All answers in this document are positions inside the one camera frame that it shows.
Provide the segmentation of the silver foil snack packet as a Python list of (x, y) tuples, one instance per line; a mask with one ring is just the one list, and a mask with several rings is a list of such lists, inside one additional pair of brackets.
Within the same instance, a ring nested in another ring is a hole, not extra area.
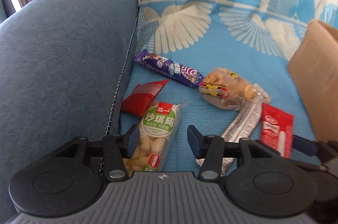
[(239, 142), (239, 139), (248, 138), (260, 121), (263, 102), (260, 99), (248, 101), (238, 112), (238, 115), (221, 134), (225, 142)]

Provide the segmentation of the green label sachima pack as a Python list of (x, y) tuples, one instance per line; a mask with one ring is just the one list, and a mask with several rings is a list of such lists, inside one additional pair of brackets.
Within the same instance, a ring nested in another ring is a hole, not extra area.
[(135, 171), (162, 170), (186, 105), (186, 101), (180, 104), (156, 101), (151, 104), (139, 123), (139, 144), (132, 157), (124, 160), (128, 175)]

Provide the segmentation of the red spicy strip packet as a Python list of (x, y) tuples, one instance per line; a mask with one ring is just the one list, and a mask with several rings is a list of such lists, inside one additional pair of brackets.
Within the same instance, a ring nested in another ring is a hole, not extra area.
[(290, 158), (293, 144), (294, 117), (267, 103), (262, 105), (260, 140), (283, 158)]

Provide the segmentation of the small red sachet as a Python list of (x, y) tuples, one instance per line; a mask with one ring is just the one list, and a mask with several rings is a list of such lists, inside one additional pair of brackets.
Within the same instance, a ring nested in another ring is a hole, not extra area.
[(122, 102), (121, 112), (143, 117), (169, 81), (170, 80), (161, 80), (138, 84), (131, 94)]

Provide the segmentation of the clear cracker bag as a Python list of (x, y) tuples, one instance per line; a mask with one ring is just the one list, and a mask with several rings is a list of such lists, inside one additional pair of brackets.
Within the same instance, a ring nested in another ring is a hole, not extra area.
[(204, 101), (223, 110), (239, 111), (247, 102), (271, 98), (258, 84), (251, 84), (238, 73), (225, 68), (215, 68), (202, 80), (199, 93)]

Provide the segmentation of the purple candy bar wrapper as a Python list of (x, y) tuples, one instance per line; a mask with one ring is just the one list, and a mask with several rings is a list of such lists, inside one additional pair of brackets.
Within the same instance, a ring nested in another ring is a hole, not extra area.
[(146, 49), (134, 56), (134, 62), (188, 87), (198, 87), (204, 79), (198, 70), (164, 56), (149, 53)]

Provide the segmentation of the brown cardboard box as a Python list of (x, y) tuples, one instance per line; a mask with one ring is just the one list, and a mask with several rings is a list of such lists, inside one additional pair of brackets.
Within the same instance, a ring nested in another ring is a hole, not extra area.
[(288, 64), (317, 140), (337, 140), (337, 29), (314, 19)]

